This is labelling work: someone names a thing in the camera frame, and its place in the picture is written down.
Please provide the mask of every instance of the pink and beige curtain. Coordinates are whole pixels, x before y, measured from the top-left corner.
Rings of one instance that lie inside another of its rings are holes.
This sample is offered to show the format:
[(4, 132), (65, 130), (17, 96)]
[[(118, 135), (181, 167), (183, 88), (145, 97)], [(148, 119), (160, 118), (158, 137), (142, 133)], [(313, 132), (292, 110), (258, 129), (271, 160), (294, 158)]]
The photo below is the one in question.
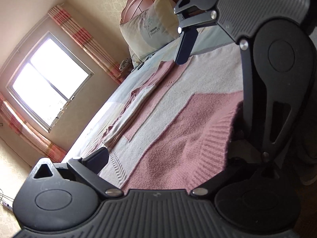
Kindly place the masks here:
[(124, 80), (120, 76), (119, 64), (101, 45), (82, 28), (71, 15), (57, 5), (49, 11), (49, 16), (118, 84)]
[(25, 119), (13, 109), (9, 102), (0, 93), (0, 116), (22, 139), (30, 144), (39, 153), (48, 157), (54, 163), (61, 162), (66, 152), (54, 145), (43, 135), (38, 133)]

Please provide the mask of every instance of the bed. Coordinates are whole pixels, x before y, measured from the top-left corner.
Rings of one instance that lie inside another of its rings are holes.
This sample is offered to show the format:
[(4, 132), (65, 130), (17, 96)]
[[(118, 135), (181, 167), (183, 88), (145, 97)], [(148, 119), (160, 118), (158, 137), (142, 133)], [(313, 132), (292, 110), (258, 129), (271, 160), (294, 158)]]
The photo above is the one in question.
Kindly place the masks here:
[[(128, 0), (121, 23), (153, 1)], [(201, 28), (190, 59), (178, 66), (173, 58), (179, 41), (125, 79), (63, 162), (107, 147), (109, 163), (99, 175), (124, 190), (189, 190), (225, 167), (243, 98), (239, 48), (220, 27)]]

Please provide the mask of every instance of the window pane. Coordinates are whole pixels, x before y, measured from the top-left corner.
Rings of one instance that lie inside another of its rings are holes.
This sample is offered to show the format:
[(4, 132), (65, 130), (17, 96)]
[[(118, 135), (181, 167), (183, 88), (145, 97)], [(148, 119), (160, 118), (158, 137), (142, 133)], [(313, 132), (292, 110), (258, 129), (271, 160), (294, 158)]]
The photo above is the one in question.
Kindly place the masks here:
[(67, 102), (29, 63), (20, 72), (13, 88), (49, 126)]
[(88, 74), (52, 39), (45, 41), (30, 61), (46, 79), (69, 99), (88, 77)]

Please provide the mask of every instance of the window frame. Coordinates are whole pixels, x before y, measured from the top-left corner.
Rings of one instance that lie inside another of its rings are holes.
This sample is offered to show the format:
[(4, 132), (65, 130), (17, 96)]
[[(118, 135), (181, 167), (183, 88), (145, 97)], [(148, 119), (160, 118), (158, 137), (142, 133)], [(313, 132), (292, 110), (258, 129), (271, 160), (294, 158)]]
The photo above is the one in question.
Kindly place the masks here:
[[(68, 99), (64, 94), (62, 94), (52, 83), (50, 83), (49, 80), (47, 80), (31, 63), (31, 58), (35, 54), (35, 52), (40, 48), (42, 44), (44, 44), (48, 39), (52, 39), (55, 44), (57, 44), (60, 49), (62, 49), (80, 68), (82, 68), (88, 76), (83, 81), (83, 83), (75, 90), (73, 95)], [(56, 122), (59, 120), (59, 117), (61, 115), (61, 112), (65, 110), (65, 105), (61, 109), (61, 111), (56, 115), (56, 118), (53, 120), (51, 125), (48, 125), (40, 116), (37, 115), (24, 101), (23, 99), (18, 95), (18, 93), (14, 90), (13, 84), (17, 77), (20, 75), (21, 71), (24, 69), (25, 65), (29, 63), (33, 66), (33, 68), (38, 71), (38, 73), (44, 77), (44, 79), (48, 82), (48, 84), (63, 98), (66, 102), (66, 107), (69, 105), (69, 103), (75, 98), (75, 96), (78, 94), (78, 92), (83, 88), (83, 86), (87, 83), (87, 81), (90, 79), (91, 76), (93, 76), (93, 72), (82, 62), (80, 61), (71, 51), (67, 49), (52, 33), (49, 31), (37, 42), (37, 44), (30, 50), (30, 52), (27, 54), (27, 56), (23, 59), (23, 61), (20, 64), (20, 67), (17, 71), (13, 74), (11, 80), (9, 81), (7, 85), (7, 90), (9, 91), (10, 95), (17, 101), (17, 103), (24, 109), (24, 111), (29, 114), (44, 130), (46, 130), (48, 133), (52, 130), (52, 127), (56, 124)]]

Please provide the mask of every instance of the bed sheet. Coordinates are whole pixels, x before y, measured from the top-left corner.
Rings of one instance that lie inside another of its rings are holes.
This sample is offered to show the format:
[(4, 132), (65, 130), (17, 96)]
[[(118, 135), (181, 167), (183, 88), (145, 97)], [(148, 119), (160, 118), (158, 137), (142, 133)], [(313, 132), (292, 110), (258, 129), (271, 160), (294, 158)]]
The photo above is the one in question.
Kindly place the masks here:
[[(88, 123), (62, 162), (67, 162), (74, 156), (86, 155), (95, 148), (104, 131), (119, 116), (129, 99), (130, 92), (141, 86), (157, 70), (161, 61), (169, 61), (174, 58), (179, 41), (180, 38), (158, 50), (144, 63), (142, 68), (133, 71), (125, 79)], [(232, 40), (219, 26), (201, 28), (191, 55), (203, 54), (230, 43)]]

